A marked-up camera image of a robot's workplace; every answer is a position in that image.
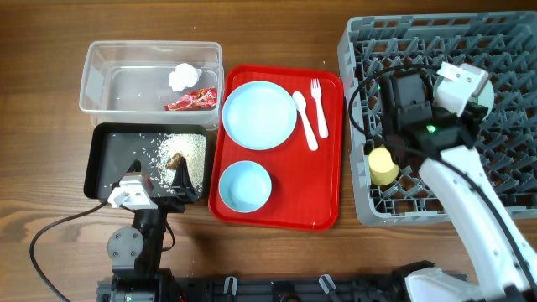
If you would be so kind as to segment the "green bowl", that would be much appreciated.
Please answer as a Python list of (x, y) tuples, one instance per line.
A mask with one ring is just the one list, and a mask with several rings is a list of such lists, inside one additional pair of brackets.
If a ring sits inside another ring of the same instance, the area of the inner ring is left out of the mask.
[(494, 91), (491, 81), (487, 81), (481, 93), (473, 96), (471, 88), (475, 85), (468, 82), (467, 79), (453, 81), (440, 76), (435, 82), (433, 90), (433, 103), (450, 113), (460, 117), (469, 104), (479, 105), (487, 108), (485, 117), (492, 111), (494, 105)]

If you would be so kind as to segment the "light blue bowl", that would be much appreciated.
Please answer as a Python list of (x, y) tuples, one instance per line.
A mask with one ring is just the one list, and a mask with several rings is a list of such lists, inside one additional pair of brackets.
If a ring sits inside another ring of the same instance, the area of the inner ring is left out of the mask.
[(237, 213), (261, 209), (272, 193), (272, 180), (260, 164), (249, 160), (229, 165), (222, 173), (218, 192), (225, 206)]

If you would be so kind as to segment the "yellow cup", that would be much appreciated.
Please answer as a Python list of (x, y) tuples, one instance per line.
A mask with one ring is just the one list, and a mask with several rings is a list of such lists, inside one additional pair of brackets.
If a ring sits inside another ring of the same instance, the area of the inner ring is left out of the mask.
[(368, 167), (374, 185), (389, 185), (399, 175), (399, 167), (393, 162), (391, 153), (385, 147), (375, 148), (369, 153)]

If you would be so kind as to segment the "red snack wrapper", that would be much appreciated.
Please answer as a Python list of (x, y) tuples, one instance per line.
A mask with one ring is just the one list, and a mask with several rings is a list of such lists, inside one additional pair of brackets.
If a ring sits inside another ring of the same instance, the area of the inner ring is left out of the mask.
[(189, 91), (176, 102), (164, 106), (165, 111), (210, 110), (216, 106), (218, 96), (215, 87)]

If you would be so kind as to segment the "white napkin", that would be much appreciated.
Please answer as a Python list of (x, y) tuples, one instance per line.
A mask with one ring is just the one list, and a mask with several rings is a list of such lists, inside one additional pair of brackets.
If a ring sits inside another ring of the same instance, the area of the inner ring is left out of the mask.
[(169, 86), (172, 91), (183, 91), (193, 87), (200, 79), (202, 70), (187, 63), (178, 64), (169, 73)]

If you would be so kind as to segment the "light blue plate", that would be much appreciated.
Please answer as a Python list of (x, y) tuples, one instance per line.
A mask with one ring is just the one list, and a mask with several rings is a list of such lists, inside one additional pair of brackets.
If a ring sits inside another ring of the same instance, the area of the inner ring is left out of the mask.
[(291, 95), (269, 81), (250, 81), (234, 89), (222, 108), (222, 125), (239, 146), (268, 150), (294, 131), (297, 110)]

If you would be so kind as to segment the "white plastic fork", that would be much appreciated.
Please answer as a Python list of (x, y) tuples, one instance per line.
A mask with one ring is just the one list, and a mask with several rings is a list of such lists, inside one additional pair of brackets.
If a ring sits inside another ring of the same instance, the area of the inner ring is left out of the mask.
[(312, 79), (310, 83), (310, 94), (315, 100), (318, 131), (321, 138), (328, 138), (329, 132), (326, 123), (326, 117), (322, 106), (322, 90), (318, 79)]

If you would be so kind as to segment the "white plastic spoon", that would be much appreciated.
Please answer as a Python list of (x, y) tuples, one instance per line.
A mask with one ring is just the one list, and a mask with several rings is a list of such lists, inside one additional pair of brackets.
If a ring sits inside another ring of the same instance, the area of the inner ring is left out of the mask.
[(305, 130), (305, 138), (306, 138), (306, 142), (308, 144), (308, 148), (311, 151), (316, 151), (319, 148), (319, 146), (318, 146), (318, 143), (316, 141), (313, 129), (312, 129), (311, 125), (310, 125), (309, 118), (307, 117), (306, 100), (305, 100), (303, 94), (301, 92), (299, 92), (299, 91), (295, 91), (293, 93), (292, 97), (293, 97), (293, 99), (295, 101), (297, 111), (299, 112), (300, 117), (301, 117), (302, 122), (303, 122), (303, 127), (304, 127), (304, 130)]

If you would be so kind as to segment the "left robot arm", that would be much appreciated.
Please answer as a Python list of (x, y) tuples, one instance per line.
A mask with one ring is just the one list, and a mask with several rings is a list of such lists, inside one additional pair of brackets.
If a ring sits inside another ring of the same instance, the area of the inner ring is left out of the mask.
[(185, 205), (198, 200), (186, 159), (175, 164), (172, 196), (151, 196), (150, 177), (133, 161), (127, 173), (113, 184), (107, 202), (113, 208), (133, 212), (133, 224), (115, 231), (107, 243), (112, 260), (112, 282), (100, 283), (97, 301), (186, 301), (186, 293), (168, 268), (160, 267), (167, 215), (182, 213)]

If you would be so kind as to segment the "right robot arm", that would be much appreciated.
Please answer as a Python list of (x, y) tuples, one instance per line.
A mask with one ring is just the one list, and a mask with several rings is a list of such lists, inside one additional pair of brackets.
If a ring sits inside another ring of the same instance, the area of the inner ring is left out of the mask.
[(415, 168), (442, 204), (474, 267), (477, 283), (436, 266), (405, 274), (409, 301), (534, 301), (536, 252), (503, 206), (475, 148), (493, 104), (489, 74), (463, 64), (401, 66), (374, 75), (382, 140), (398, 164)]

